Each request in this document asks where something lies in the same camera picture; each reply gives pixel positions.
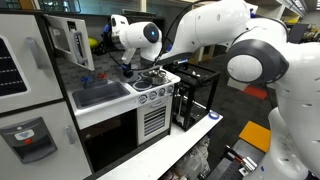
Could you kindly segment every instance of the stove knob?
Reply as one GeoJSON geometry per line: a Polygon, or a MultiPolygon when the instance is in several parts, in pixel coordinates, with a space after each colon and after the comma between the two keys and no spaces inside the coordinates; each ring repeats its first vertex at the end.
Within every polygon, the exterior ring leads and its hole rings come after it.
{"type": "Polygon", "coordinates": [[[166,90],[164,88],[161,88],[159,90],[159,96],[164,96],[165,93],[166,93],[166,90]]]}
{"type": "Polygon", "coordinates": [[[141,96],[139,97],[139,102],[140,102],[141,104],[146,103],[147,100],[148,100],[147,95],[141,95],[141,96]]]}
{"type": "Polygon", "coordinates": [[[156,97],[157,97],[157,93],[156,93],[155,91],[152,91],[152,92],[149,94],[150,100],[154,100],[156,97]]]}
{"type": "Polygon", "coordinates": [[[167,92],[168,92],[169,94],[173,93],[173,86],[168,86],[167,92]]]}

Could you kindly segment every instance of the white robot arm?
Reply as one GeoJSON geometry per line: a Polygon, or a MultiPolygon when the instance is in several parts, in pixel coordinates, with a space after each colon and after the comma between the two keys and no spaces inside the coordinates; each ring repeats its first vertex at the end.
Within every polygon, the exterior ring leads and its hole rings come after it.
{"type": "Polygon", "coordinates": [[[202,46],[230,47],[225,60],[231,78],[275,82],[279,106],[269,115],[269,151],[245,179],[298,180],[308,170],[320,177],[320,44],[287,43],[282,22],[250,19],[243,0],[222,0],[188,12],[171,51],[160,58],[161,32],[153,23],[128,25],[126,18],[113,15],[112,26],[113,42],[126,50],[124,64],[137,48],[142,63],[161,65],[188,58],[202,46]]]}

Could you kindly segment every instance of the play kitchen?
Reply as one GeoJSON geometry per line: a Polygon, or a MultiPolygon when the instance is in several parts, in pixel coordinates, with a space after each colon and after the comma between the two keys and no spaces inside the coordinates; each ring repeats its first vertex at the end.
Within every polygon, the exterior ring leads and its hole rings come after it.
{"type": "Polygon", "coordinates": [[[107,19],[0,14],[0,169],[5,179],[12,179],[12,167],[15,179],[106,173],[170,134],[172,96],[180,78],[157,68],[124,81],[109,56],[99,59],[92,53],[101,45],[107,19]],[[9,25],[12,18],[18,23],[9,25]],[[21,25],[25,31],[18,32],[21,25]],[[90,46],[88,37],[100,44],[90,46]]]}

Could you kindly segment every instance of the white table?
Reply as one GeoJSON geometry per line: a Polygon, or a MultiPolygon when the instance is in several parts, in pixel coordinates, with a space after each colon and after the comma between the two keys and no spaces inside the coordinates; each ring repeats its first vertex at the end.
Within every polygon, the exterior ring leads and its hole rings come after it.
{"type": "Polygon", "coordinates": [[[201,119],[187,132],[172,124],[171,135],[166,136],[98,180],[157,180],[223,117],[201,119]]]}

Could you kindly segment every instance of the door handle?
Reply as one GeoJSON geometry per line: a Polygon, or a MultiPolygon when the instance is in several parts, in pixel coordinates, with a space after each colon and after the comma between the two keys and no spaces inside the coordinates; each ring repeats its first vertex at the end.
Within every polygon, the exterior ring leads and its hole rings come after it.
{"type": "Polygon", "coordinates": [[[77,42],[77,36],[82,36],[82,33],[80,31],[76,31],[74,29],[71,29],[70,33],[71,33],[71,41],[72,41],[71,46],[74,51],[74,55],[76,56],[77,62],[79,64],[84,64],[85,62],[88,62],[87,58],[81,57],[81,53],[78,48],[78,43],[80,43],[80,41],[77,42]]]}
{"type": "Polygon", "coordinates": [[[37,68],[38,69],[43,69],[44,68],[44,65],[41,63],[41,58],[40,58],[40,55],[39,55],[39,51],[38,51],[38,48],[37,48],[37,44],[36,44],[36,41],[32,38],[32,37],[27,37],[27,44],[29,46],[29,49],[31,51],[31,54],[34,58],[34,61],[37,65],[37,68]]]}
{"type": "Polygon", "coordinates": [[[67,134],[69,143],[70,143],[70,144],[74,144],[74,143],[75,143],[75,139],[74,139],[74,137],[73,137],[71,127],[70,127],[70,126],[66,126],[66,127],[64,128],[64,131],[65,131],[66,134],[67,134]]]}
{"type": "Polygon", "coordinates": [[[158,104],[151,105],[150,108],[157,108],[157,107],[159,107],[159,106],[161,106],[163,104],[164,104],[164,101],[160,101],[158,104]]]}

